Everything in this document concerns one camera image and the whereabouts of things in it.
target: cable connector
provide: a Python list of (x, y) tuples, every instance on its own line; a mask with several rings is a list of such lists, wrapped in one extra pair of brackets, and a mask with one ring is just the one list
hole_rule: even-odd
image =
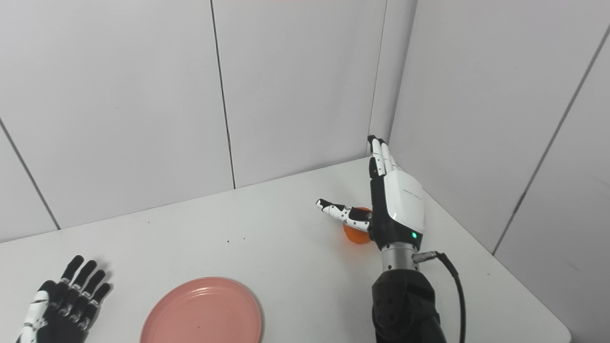
[(462, 288), (462, 282), (460, 281), (459, 274), (457, 273), (458, 271), (445, 253), (439, 253), (438, 251), (426, 251), (425, 253), (417, 253), (413, 254), (412, 256), (413, 262), (415, 263), (430, 261), (431, 259), (435, 258), (439, 259), (439, 261), (445, 265), (456, 282), (460, 309), (459, 343), (464, 343), (466, 340), (466, 301), (464, 300), (464, 289)]
[(425, 253), (413, 254), (412, 259), (415, 263), (421, 263), (430, 261), (431, 259), (435, 259), (436, 257), (436, 251), (426, 251)]

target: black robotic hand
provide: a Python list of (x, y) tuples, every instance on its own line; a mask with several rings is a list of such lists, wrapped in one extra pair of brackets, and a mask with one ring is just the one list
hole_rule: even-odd
[(98, 285), (106, 276), (103, 270), (88, 261), (72, 282), (76, 270), (84, 262), (81, 255), (68, 264), (61, 280), (48, 280), (40, 286), (27, 311), (16, 343), (83, 343), (98, 312), (99, 304), (110, 291), (108, 283)]

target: pink plate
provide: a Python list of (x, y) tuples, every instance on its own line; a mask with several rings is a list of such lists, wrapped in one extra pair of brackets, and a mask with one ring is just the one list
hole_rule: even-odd
[(241, 284), (224, 278), (189, 281), (152, 309), (140, 343), (258, 343), (260, 310)]

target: white table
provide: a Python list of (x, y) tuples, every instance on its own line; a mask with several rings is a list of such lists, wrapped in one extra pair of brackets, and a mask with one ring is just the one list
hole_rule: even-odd
[[(0, 244), (0, 342), (13, 342), (35, 291), (76, 254), (111, 271), (114, 288), (87, 343), (138, 342), (167, 292), (203, 276), (235, 279), (258, 298), (262, 342), (374, 343), (374, 243), (356, 245), (320, 212), (322, 197), (369, 206), (368, 159)], [(459, 271), (467, 342), (568, 343), (570, 333), (431, 197), (422, 250)], [(439, 261), (421, 265), (437, 292), (448, 342), (457, 342), (455, 285)]]

